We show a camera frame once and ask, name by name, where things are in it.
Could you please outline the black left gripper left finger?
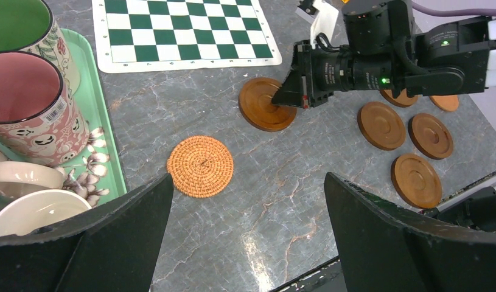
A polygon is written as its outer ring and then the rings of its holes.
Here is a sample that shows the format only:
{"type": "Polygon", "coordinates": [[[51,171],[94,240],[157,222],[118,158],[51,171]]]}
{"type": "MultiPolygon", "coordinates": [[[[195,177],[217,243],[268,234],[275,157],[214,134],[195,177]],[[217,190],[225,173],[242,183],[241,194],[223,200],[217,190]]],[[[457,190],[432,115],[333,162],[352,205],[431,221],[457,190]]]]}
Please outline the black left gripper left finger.
{"type": "Polygon", "coordinates": [[[0,291],[149,291],[173,192],[165,174],[27,235],[0,237],[0,291]]]}

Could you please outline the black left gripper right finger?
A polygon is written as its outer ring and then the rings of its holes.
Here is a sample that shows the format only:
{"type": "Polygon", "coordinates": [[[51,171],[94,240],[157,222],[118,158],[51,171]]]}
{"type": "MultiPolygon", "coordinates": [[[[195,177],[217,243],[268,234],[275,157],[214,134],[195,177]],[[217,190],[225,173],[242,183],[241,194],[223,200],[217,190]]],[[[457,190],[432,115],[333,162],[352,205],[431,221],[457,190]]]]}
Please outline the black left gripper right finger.
{"type": "Polygon", "coordinates": [[[496,234],[402,208],[331,172],[324,193],[349,291],[496,291],[496,234]]]}

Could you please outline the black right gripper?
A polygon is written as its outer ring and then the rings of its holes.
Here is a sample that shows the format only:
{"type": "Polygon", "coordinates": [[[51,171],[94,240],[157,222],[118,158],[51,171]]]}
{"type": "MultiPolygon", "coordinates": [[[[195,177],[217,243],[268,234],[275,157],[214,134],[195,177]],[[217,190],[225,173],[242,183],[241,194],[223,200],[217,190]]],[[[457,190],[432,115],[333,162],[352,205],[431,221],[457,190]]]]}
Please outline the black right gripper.
{"type": "Polygon", "coordinates": [[[328,52],[307,41],[294,46],[294,74],[272,98],[274,105],[311,108],[326,103],[337,91],[393,89],[391,57],[355,54],[345,45],[328,52]]]}

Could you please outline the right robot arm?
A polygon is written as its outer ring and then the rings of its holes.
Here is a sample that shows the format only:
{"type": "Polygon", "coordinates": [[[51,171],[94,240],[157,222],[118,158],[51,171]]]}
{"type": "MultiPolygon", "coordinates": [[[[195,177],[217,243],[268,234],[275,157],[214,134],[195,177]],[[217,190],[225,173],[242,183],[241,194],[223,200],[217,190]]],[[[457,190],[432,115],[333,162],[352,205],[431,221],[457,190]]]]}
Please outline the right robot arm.
{"type": "Polygon", "coordinates": [[[340,10],[301,1],[315,21],[294,45],[288,76],[273,95],[279,106],[310,108],[336,92],[381,91],[397,98],[449,96],[496,87],[496,10],[455,10],[459,21],[415,32],[413,1],[349,1],[340,10]]]}

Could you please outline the brown wooden ridged coaster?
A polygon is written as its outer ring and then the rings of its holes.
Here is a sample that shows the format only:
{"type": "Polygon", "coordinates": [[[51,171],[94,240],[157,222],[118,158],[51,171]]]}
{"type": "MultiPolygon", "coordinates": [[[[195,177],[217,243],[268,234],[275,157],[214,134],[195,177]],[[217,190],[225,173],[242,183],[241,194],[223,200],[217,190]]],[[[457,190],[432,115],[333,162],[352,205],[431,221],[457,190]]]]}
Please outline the brown wooden ridged coaster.
{"type": "Polygon", "coordinates": [[[417,209],[436,207],[442,198],[442,184],[428,161],[411,153],[400,155],[391,166],[396,192],[417,209]]]}
{"type": "Polygon", "coordinates": [[[378,149],[395,150],[405,142],[402,119],[384,103],[366,103],[358,111],[357,123],[365,139],[378,149]]]}
{"type": "Polygon", "coordinates": [[[255,128],[277,132],[295,119],[297,109],[272,104],[281,83],[272,78],[257,77],[247,81],[240,90],[238,103],[242,116],[255,128]]]}
{"type": "Polygon", "coordinates": [[[427,157],[442,160],[452,155],[454,143],[447,127],[435,116],[419,113],[408,122],[413,144],[427,157]]]}

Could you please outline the dark walnut coaster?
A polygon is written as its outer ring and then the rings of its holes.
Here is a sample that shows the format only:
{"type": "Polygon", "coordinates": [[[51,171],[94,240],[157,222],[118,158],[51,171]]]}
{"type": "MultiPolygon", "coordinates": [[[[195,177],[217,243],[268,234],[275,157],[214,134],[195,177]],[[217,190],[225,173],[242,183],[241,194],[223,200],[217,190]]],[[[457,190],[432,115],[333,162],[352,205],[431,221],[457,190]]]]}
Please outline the dark walnut coaster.
{"type": "Polygon", "coordinates": [[[398,106],[401,108],[406,108],[414,105],[419,99],[420,95],[416,95],[414,97],[408,97],[407,91],[404,89],[397,98],[393,97],[393,92],[390,89],[380,90],[383,98],[391,103],[394,106],[398,106]]]}

